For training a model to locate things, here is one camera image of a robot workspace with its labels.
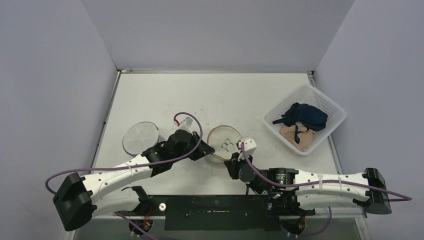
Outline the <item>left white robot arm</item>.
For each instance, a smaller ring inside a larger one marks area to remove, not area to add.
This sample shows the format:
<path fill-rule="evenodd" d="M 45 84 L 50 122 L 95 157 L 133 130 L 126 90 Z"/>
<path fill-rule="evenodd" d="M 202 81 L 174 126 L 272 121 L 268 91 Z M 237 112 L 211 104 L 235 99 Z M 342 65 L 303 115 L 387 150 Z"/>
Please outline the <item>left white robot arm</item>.
<path fill-rule="evenodd" d="M 93 217 L 116 211 L 141 216 L 149 210 L 148 196 L 141 187 L 127 185 L 164 173 L 180 160 L 196 161 L 214 152 L 197 132 L 176 130 L 166 141 L 110 170 L 69 174 L 54 194 L 53 203 L 67 232 L 81 228 Z"/>

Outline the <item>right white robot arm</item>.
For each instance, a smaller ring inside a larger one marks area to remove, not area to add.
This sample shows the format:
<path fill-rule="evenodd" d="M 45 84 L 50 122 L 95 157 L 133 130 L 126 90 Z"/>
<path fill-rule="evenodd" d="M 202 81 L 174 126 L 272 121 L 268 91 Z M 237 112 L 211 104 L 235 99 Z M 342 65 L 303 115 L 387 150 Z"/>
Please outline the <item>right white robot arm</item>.
<path fill-rule="evenodd" d="M 313 214 L 316 208 L 359 208 L 375 215 L 392 213 L 386 182 L 376 168 L 340 175 L 307 172 L 294 168 L 253 170 L 241 153 L 224 162 L 229 176 L 241 180 L 258 195 L 269 195 L 270 211 L 276 215 Z"/>

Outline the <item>blue-trim mesh laundry bag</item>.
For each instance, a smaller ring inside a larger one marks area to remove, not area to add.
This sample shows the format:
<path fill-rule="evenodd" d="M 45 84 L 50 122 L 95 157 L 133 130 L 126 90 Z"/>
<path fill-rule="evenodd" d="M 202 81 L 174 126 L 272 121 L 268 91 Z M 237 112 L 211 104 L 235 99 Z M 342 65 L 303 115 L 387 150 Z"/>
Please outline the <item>blue-trim mesh laundry bag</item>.
<path fill-rule="evenodd" d="M 122 138 L 123 150 L 130 156 L 136 156 L 160 141 L 161 135 L 156 124 L 142 121 L 127 130 Z"/>

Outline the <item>beige bra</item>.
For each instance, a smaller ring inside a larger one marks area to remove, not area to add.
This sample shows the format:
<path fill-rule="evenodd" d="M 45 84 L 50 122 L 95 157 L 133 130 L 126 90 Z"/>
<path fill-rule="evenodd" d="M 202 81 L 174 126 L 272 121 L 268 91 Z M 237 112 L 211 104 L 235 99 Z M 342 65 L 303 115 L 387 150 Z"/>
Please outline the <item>beige bra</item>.
<path fill-rule="evenodd" d="M 279 129 L 279 134 L 301 152 L 305 152 L 310 148 L 315 133 L 314 130 L 306 127 L 300 122 L 291 126 L 283 125 Z"/>

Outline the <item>navy blue bra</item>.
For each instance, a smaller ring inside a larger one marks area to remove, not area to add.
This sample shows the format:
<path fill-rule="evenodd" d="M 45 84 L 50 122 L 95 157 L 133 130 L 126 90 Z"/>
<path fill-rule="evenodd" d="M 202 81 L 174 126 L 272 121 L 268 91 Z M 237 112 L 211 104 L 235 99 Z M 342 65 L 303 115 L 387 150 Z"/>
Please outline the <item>navy blue bra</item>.
<path fill-rule="evenodd" d="M 327 125 L 328 115 L 319 108 L 306 103 L 293 103 L 281 118 L 272 122 L 273 125 L 284 124 L 288 127 L 301 123 L 313 131 L 321 131 Z"/>

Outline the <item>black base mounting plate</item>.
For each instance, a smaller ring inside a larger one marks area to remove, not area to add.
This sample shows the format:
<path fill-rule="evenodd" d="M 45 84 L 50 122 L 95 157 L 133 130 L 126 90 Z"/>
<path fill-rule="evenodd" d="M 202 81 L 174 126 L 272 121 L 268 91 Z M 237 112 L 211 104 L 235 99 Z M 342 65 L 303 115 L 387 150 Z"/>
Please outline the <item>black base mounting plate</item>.
<path fill-rule="evenodd" d="M 166 231 L 279 231 L 281 220 L 296 223 L 315 213 L 266 195 L 152 195 L 124 214 L 163 217 Z"/>

